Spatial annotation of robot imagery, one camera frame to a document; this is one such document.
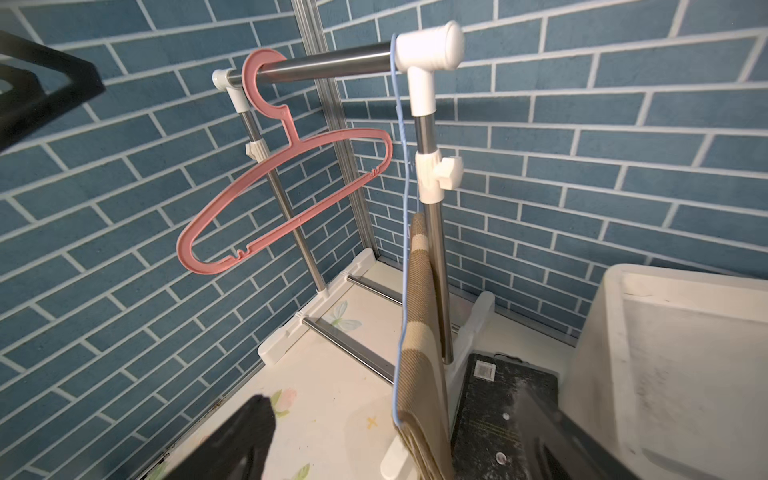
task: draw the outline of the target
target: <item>black object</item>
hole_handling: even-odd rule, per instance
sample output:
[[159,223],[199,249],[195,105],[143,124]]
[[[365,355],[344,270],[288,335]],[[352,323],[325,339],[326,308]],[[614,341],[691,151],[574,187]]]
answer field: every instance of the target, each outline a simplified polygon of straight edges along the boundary
[[269,397],[253,396],[165,480],[259,480],[274,433]]
[[0,54],[60,71],[70,81],[46,94],[35,74],[2,65],[0,78],[12,89],[0,94],[0,151],[106,90],[91,62],[6,31],[0,31]]
[[534,390],[518,394],[515,418],[532,480],[639,480]]
[[515,418],[526,386],[557,402],[552,373],[510,357],[469,356],[451,439],[456,480],[528,480]]

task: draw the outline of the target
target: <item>floor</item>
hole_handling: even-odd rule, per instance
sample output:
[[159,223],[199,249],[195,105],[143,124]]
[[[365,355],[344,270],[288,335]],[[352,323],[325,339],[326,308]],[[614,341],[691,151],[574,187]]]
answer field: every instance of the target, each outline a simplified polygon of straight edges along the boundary
[[[402,292],[402,272],[384,263],[376,262],[364,276]],[[452,322],[462,325],[471,308],[471,302],[452,295]],[[323,318],[395,362],[400,305],[352,286]],[[490,313],[475,349],[519,357],[556,372],[561,379],[574,352],[572,347],[496,313]],[[180,462],[256,394],[272,398],[278,417],[264,478],[381,478],[381,459],[396,435],[391,420],[392,387],[312,331],[188,434],[167,457],[167,468]],[[401,476],[409,478],[410,473]]]

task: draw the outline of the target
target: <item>black plastic frame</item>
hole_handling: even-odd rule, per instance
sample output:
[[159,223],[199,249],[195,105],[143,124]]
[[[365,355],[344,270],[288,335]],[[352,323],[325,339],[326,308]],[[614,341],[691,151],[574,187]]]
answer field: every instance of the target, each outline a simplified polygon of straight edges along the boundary
[[35,74],[4,65],[0,78],[13,89],[0,95],[0,151],[106,91],[91,62],[6,31],[0,31],[0,54],[60,71],[70,81],[46,95]]

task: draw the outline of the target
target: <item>barcode sticker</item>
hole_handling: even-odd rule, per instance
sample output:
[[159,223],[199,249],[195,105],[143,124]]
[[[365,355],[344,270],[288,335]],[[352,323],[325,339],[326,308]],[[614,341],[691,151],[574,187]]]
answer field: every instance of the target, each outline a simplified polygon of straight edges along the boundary
[[475,363],[475,376],[493,382],[493,379],[496,378],[496,365],[478,360]]

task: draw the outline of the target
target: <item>vertical metal pole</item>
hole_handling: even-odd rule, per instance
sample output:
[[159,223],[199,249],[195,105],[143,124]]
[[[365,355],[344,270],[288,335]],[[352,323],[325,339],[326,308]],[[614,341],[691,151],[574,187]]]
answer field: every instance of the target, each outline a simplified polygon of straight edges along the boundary
[[[291,3],[306,53],[316,55],[327,52],[328,44],[315,0],[292,0]],[[346,128],[346,116],[341,106],[341,95],[339,94],[339,87],[336,86],[336,80],[334,78],[321,78],[315,80],[315,84],[317,85],[317,96],[326,115],[328,128],[330,130]],[[358,171],[352,142],[349,140],[337,141],[333,144],[333,148],[339,159],[339,169],[344,183],[353,182],[358,177]],[[352,205],[352,213],[355,216],[355,223],[363,248],[373,249],[374,255],[378,257],[379,248],[376,246],[376,237],[373,235],[371,217],[368,214],[368,204],[366,204],[362,189],[353,192],[348,198]]]
[[[256,125],[256,119],[253,117],[253,113],[249,111],[243,112],[240,114],[240,118],[243,120],[243,125],[245,125],[245,129],[248,131],[248,137],[250,137],[250,140],[261,140],[261,133],[259,133],[259,128]],[[283,185],[280,183],[280,177],[277,176],[276,171],[272,170],[266,175],[266,179],[268,182],[270,182],[270,187],[272,187],[272,192],[275,194],[277,204],[280,205],[280,210],[283,212],[286,220],[289,220],[293,217],[293,209],[290,206],[290,201],[288,200],[286,191],[283,189]],[[304,257],[306,266],[310,270],[312,280],[315,281],[317,291],[322,292],[326,289],[326,281],[323,280],[323,275],[317,268],[315,257],[312,255],[310,246],[306,244],[306,240],[304,239],[304,235],[301,233],[300,228],[297,228],[293,231],[293,238],[296,240],[296,245],[299,246],[301,256]]]
[[[415,117],[416,144],[420,154],[437,151],[435,136],[435,115]],[[445,266],[445,243],[442,232],[442,202],[424,204],[429,239],[429,261],[432,264],[432,277],[435,279],[437,296],[437,315],[440,326],[442,361],[447,365],[453,362],[453,338],[451,337],[451,316],[449,314],[448,269]]]

